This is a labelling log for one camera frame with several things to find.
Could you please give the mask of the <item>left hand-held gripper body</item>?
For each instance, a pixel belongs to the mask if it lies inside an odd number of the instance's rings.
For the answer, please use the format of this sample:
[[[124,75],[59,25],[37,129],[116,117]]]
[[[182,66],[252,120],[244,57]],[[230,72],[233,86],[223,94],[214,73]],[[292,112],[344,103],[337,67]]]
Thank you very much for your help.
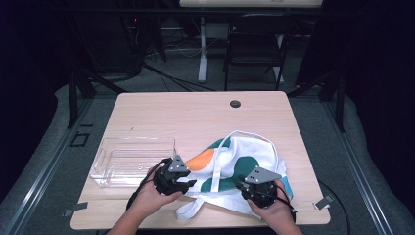
[[[185,165],[179,155],[168,159],[163,167],[156,170],[153,178],[154,185],[160,194],[171,195],[179,191],[179,179],[190,174],[189,168]]]

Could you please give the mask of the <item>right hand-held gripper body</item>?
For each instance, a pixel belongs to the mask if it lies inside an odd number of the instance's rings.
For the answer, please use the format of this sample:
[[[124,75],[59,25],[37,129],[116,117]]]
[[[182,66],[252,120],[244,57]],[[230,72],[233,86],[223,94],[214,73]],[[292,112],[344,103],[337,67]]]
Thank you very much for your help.
[[[250,199],[258,207],[265,208],[277,199],[275,181],[282,176],[260,166],[256,166],[244,178],[244,198]]]

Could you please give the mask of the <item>white tote bag colourful print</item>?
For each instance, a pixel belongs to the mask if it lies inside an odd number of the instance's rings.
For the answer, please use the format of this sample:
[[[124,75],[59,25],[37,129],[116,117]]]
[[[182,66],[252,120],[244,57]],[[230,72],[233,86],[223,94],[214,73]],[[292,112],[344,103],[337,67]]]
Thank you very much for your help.
[[[246,177],[256,166],[282,176],[275,181],[275,202],[289,206],[293,198],[284,160],[278,156],[275,145],[258,134],[234,131],[187,161],[186,166],[190,174],[181,180],[196,180],[196,184],[186,193],[192,201],[176,211],[179,219],[194,217],[204,203],[252,215],[249,199],[241,195],[236,181],[239,175]]]

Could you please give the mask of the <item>person's right hand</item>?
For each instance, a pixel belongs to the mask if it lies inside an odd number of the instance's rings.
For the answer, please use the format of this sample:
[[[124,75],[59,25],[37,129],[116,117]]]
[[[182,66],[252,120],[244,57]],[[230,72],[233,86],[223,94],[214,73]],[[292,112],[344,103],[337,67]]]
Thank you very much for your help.
[[[248,204],[252,211],[259,215],[274,230],[281,230],[283,227],[296,225],[292,218],[290,207],[282,202],[275,202],[265,209],[259,208],[251,200],[248,200]]]

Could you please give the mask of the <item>person's left hand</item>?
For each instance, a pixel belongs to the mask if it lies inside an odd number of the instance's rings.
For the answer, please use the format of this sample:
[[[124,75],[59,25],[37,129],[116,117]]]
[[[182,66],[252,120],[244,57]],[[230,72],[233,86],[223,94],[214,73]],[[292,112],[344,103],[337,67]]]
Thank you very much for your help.
[[[153,172],[150,174],[149,179],[145,181],[145,184],[127,210],[133,214],[134,218],[144,219],[182,196],[180,191],[171,195],[160,194],[153,182],[154,175]]]

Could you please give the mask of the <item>clear plastic tray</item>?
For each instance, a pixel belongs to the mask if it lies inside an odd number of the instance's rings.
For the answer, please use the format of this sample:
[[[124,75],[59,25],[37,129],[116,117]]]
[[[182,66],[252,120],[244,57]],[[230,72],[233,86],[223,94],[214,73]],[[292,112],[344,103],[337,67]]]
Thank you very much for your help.
[[[174,155],[174,138],[104,138],[89,177],[102,188],[137,187],[150,168]]]

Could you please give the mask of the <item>grey tape strip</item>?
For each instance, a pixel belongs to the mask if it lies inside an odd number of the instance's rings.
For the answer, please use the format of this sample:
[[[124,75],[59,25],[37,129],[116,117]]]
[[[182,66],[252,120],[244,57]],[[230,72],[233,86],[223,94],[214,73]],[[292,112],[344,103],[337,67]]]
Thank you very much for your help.
[[[74,212],[85,210],[88,207],[88,202],[78,203],[73,205],[70,209],[65,209],[62,213],[63,217],[72,215]]]
[[[327,196],[325,196],[323,199],[321,199],[320,201],[316,202],[313,204],[313,206],[317,209],[317,210],[322,210],[322,209],[328,209],[330,207],[330,204],[335,200],[335,198],[331,195],[328,194]]]

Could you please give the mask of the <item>black metal stand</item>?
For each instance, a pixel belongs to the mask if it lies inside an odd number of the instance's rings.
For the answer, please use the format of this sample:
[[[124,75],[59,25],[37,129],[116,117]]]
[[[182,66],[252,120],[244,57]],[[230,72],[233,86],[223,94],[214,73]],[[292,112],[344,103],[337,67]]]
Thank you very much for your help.
[[[344,128],[344,107],[345,107],[345,87],[346,80],[340,71],[330,71],[313,81],[300,85],[295,90],[287,94],[288,97],[297,97],[312,87],[321,84],[322,88],[318,93],[318,99],[321,102],[330,102],[333,97],[336,97],[336,106],[334,120],[338,129],[341,132],[345,131]]]
[[[78,120],[78,98],[80,92],[83,97],[92,99],[96,95],[96,90],[92,82],[96,81],[117,94],[124,93],[125,89],[104,79],[102,76],[88,69],[75,67],[69,76],[69,125],[72,128]]]

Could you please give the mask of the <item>black folding chair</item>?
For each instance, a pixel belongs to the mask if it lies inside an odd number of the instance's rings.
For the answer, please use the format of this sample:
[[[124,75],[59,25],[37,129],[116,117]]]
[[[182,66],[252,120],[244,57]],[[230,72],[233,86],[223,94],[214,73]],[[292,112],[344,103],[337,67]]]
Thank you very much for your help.
[[[228,26],[223,71],[224,89],[228,89],[229,67],[267,67],[274,73],[279,88],[288,44],[297,30],[297,21],[288,15],[247,13]]]

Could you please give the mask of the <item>dark cabinet with red light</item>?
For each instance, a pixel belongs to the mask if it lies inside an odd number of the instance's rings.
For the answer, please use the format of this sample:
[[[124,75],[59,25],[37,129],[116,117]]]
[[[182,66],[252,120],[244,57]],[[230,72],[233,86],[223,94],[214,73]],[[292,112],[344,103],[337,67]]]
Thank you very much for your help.
[[[148,56],[159,54],[166,61],[164,41],[161,36],[160,19],[157,17],[123,17],[127,41],[133,55],[134,66],[129,77],[138,75]]]

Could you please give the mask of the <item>white desk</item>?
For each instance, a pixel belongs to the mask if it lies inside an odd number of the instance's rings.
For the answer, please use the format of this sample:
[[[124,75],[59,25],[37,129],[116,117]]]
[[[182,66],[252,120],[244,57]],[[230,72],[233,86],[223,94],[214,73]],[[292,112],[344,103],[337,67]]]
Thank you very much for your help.
[[[253,10],[266,8],[274,9],[319,9],[324,0],[179,0],[181,7],[195,10]],[[228,23],[210,23],[205,17],[200,17],[201,56],[199,66],[199,82],[207,81],[208,51],[207,39],[224,39]]]

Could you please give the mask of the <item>aluminium floor rail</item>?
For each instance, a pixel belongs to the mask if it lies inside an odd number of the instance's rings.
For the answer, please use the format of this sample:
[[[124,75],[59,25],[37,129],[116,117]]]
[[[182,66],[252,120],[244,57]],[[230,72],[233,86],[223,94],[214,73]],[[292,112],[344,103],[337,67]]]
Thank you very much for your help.
[[[61,105],[38,148],[6,201],[0,204],[0,235],[91,235],[70,226],[100,136],[94,102],[81,103],[72,128]]]
[[[378,231],[379,235],[394,235],[392,228],[385,217],[383,210],[381,209],[380,203],[377,197],[374,194],[372,187],[369,184],[369,181],[361,167],[361,164],[352,149],[351,144],[349,143],[347,136],[344,132],[341,132],[334,119],[334,108],[329,103],[322,103],[323,110],[327,117],[329,118],[329,123],[331,124],[334,132],[336,133],[337,138],[340,140],[343,149],[346,153],[346,162],[348,163],[348,168],[351,172],[354,182],[358,188],[359,194],[362,197],[364,205],[368,210],[373,223]]]

